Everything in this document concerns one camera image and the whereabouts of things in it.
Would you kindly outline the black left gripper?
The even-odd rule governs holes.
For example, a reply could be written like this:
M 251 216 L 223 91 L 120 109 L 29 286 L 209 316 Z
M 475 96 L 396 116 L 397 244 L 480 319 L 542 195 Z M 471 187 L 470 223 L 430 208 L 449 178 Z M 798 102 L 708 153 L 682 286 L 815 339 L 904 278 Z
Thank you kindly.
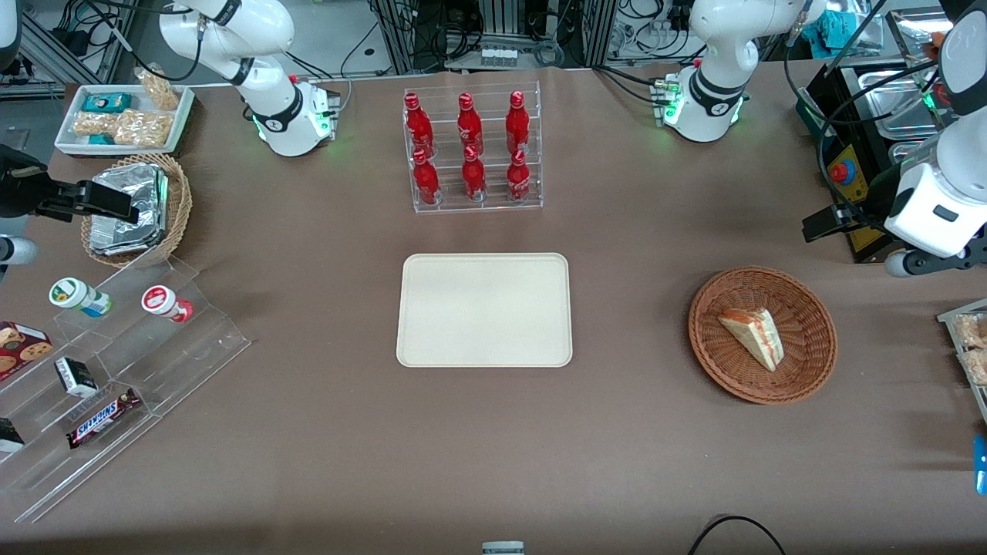
M 833 203 L 827 210 L 819 210 L 810 217 L 805 217 L 801 221 L 801 235 L 805 243 L 842 234 L 847 227 L 853 226 L 854 229 L 871 228 L 888 232 L 885 221 L 891 214 L 893 201 L 898 195 L 901 166 L 901 163 L 896 163 L 871 179 L 867 184 L 866 197 L 856 203 L 861 215 L 856 217 L 850 205 Z

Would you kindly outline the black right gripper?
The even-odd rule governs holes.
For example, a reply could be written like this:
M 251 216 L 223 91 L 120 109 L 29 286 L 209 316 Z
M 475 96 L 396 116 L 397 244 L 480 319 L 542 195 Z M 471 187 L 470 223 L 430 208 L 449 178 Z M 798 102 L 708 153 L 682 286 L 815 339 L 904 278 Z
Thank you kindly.
M 108 217 L 137 224 L 139 211 L 130 194 L 94 182 L 78 180 L 77 203 L 47 200 L 47 166 L 38 159 L 11 147 L 1 147 L 1 217 L 47 217 L 70 224 L 74 217 Z

